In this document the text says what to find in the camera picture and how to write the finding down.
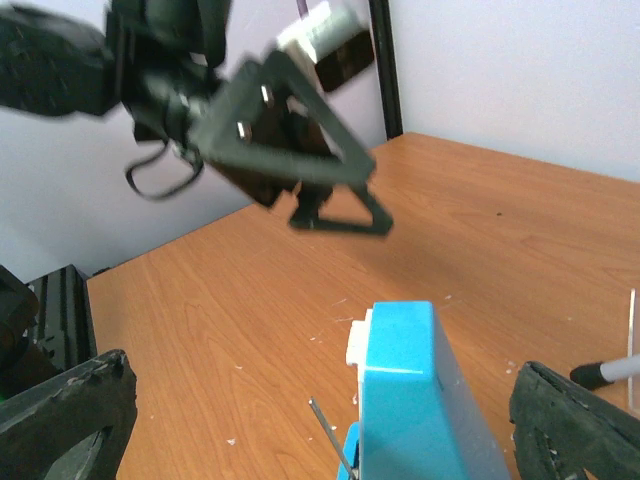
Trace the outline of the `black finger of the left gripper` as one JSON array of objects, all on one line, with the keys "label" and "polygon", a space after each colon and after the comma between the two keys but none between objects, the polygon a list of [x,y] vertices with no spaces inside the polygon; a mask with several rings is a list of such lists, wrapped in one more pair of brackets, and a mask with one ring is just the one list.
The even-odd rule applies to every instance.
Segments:
[{"label": "black finger of the left gripper", "polygon": [[300,183],[290,194],[297,204],[289,225],[298,230],[387,236],[391,214],[366,184],[318,186]]},{"label": "black finger of the left gripper", "polygon": [[219,170],[286,184],[366,184],[376,163],[294,61],[248,58],[189,128],[189,148]]}]

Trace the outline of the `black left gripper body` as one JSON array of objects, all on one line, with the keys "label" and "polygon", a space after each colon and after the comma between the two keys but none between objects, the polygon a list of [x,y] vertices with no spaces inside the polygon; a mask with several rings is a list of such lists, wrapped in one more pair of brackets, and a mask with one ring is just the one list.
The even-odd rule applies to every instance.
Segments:
[{"label": "black left gripper body", "polygon": [[318,208],[325,201],[324,99],[278,49],[261,63],[246,59],[228,81],[217,78],[226,20],[224,9],[108,11],[117,92],[135,138],[175,145],[192,168],[184,182],[145,193],[134,174],[157,161],[155,153],[127,167],[127,183],[140,197],[161,201],[211,166],[267,208],[284,192],[301,208]]}]

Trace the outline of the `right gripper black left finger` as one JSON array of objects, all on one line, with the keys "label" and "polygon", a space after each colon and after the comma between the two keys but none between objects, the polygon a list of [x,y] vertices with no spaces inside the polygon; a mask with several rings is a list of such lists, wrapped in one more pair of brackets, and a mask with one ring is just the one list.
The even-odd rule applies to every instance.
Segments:
[{"label": "right gripper black left finger", "polygon": [[126,353],[98,355],[1,403],[3,479],[113,479],[137,418]]}]

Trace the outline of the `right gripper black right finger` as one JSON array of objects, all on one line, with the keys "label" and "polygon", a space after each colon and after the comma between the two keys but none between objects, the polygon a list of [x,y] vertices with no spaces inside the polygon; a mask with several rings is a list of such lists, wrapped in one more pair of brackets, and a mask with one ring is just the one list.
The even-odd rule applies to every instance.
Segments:
[{"label": "right gripper black right finger", "polygon": [[523,479],[639,477],[639,419],[542,363],[518,372],[509,415]]}]

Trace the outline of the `blue metronome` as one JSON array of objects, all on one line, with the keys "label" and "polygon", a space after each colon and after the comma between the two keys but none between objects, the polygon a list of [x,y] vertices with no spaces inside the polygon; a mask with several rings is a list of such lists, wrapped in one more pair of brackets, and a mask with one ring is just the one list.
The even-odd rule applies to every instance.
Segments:
[{"label": "blue metronome", "polygon": [[509,478],[431,302],[375,303],[351,325],[346,362],[358,419],[343,452],[358,478]]}]

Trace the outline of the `clear plastic metronome cover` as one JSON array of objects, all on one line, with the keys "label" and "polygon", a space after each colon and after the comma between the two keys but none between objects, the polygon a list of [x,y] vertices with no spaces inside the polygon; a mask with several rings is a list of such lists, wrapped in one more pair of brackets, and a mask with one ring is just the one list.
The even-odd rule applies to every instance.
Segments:
[{"label": "clear plastic metronome cover", "polygon": [[[631,289],[629,302],[629,331],[627,356],[639,355],[639,295],[635,288]],[[639,416],[639,375],[634,374],[627,380],[628,409],[636,417]]]}]

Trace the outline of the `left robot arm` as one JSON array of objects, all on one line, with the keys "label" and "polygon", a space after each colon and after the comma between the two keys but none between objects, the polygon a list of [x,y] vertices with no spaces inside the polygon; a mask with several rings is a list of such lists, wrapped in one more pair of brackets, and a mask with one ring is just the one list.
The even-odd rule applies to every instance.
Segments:
[{"label": "left robot arm", "polygon": [[376,163],[325,102],[374,61],[369,28],[346,5],[301,6],[263,60],[230,79],[227,1],[113,1],[98,30],[34,7],[1,8],[1,103],[42,117],[123,106],[139,142],[160,142],[199,176],[211,167],[254,202],[298,202],[300,230],[384,236],[369,192]]}]

